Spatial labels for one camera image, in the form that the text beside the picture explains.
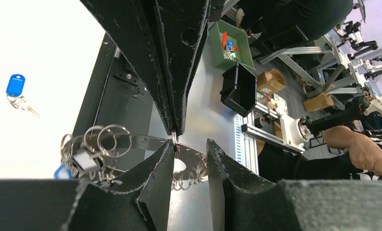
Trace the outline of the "silver key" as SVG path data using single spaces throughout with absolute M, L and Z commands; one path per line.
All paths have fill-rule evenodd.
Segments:
M 15 109 L 21 109 L 24 110 L 33 116 L 40 118 L 40 115 L 30 107 L 30 105 L 27 102 L 27 99 L 25 96 L 19 95 L 19 96 L 6 96 L 7 100 L 9 101 L 10 105 L 14 107 Z

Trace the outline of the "operator forearm and hand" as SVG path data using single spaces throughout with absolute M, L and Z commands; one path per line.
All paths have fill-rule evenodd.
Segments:
M 382 149 L 369 137 L 347 126 L 335 126 L 323 131 L 326 144 L 334 149 L 348 149 L 354 167 L 382 175 Z

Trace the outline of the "blue key tag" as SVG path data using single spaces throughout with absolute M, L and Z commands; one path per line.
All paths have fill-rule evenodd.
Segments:
M 71 170 L 66 166 L 66 164 L 62 164 L 59 166 L 59 168 L 54 172 L 53 177 L 55 179 L 72 179 L 72 172 Z
M 21 74 L 13 74 L 10 77 L 6 94 L 10 97 L 18 97 L 22 94 L 25 85 L 25 77 Z

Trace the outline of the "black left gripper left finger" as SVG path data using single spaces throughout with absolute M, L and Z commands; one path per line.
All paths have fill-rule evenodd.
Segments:
M 165 231 L 172 141 L 102 187 L 89 180 L 0 180 L 0 231 Z

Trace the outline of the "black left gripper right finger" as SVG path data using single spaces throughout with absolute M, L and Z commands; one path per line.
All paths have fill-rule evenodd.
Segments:
M 382 181 L 273 183 L 206 143 L 216 231 L 382 231 Z

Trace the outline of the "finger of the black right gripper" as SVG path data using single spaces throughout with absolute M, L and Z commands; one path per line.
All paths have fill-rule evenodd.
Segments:
M 169 107 L 168 132 L 185 131 L 188 92 L 195 65 L 201 57 L 201 40 L 211 2 L 209 0 L 157 0 L 155 17 L 159 33 L 163 81 Z
M 83 0 L 148 89 L 167 134 L 173 132 L 163 75 L 145 9 L 139 0 Z

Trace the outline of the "round metal key ring plate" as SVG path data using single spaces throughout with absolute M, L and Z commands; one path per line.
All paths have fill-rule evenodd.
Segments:
M 167 139 L 153 136 L 135 135 L 122 125 L 94 125 L 82 136 L 63 136 L 60 145 L 61 164 L 72 172 L 72 179 L 88 179 L 103 187 L 121 185 L 118 177 L 135 165 L 151 157 Z M 174 170 L 171 189 L 187 190 L 195 184 L 208 181 L 207 157 L 186 145 L 174 142 L 178 154 L 174 155 Z M 72 163 L 72 155 L 78 149 L 86 149 L 91 158 L 100 162 L 101 169 L 80 173 Z

